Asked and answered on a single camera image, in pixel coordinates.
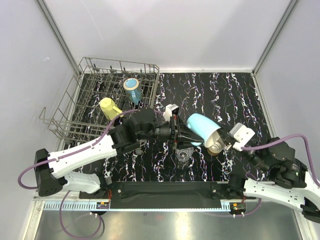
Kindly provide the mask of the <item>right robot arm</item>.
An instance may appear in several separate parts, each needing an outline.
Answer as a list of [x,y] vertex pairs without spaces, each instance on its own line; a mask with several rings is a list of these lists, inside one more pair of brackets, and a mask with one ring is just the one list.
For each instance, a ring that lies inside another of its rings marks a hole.
[[[265,181],[258,181],[248,172],[245,176],[232,174],[227,183],[214,183],[213,199],[231,200],[257,198],[268,200],[297,212],[314,223],[320,221],[320,182],[315,175],[309,143],[300,133],[283,138],[271,138],[264,145],[256,145],[251,129],[232,134],[229,148],[241,153],[257,171],[266,174]],[[295,156],[295,149],[287,140],[302,138],[309,165]]]

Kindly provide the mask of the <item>paper cup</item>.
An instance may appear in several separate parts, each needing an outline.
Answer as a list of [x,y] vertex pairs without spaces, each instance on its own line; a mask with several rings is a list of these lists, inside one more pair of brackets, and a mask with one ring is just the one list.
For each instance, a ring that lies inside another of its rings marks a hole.
[[113,120],[118,114],[123,111],[118,108],[113,99],[105,97],[99,103],[100,109],[108,120]]

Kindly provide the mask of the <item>blue butterfly mug orange inside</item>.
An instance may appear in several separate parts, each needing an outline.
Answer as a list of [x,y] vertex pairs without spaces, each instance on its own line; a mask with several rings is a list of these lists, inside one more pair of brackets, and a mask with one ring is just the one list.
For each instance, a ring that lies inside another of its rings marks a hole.
[[124,81],[123,88],[129,100],[135,105],[138,105],[142,99],[140,81],[136,78],[128,78]]

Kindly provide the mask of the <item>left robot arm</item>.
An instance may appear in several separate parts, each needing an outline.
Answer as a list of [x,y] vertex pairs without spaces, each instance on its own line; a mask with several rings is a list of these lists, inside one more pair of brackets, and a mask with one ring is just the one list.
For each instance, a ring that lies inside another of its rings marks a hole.
[[75,172],[75,169],[132,152],[140,147],[142,140],[163,140],[173,149],[189,148],[193,143],[201,145],[203,139],[184,124],[178,112],[175,107],[166,114],[163,123],[157,123],[157,111],[151,108],[128,110],[122,113],[122,124],[114,128],[108,126],[96,139],[61,151],[37,150],[34,173],[38,195],[47,197],[62,190],[80,191],[101,199],[108,192],[104,177],[97,173]]

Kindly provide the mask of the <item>blue mug cream inside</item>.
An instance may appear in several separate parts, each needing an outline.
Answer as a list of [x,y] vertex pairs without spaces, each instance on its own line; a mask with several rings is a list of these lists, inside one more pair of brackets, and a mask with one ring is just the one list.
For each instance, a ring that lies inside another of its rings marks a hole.
[[218,130],[222,127],[199,113],[192,114],[186,121],[187,127],[203,139],[206,148],[212,147],[219,139]]

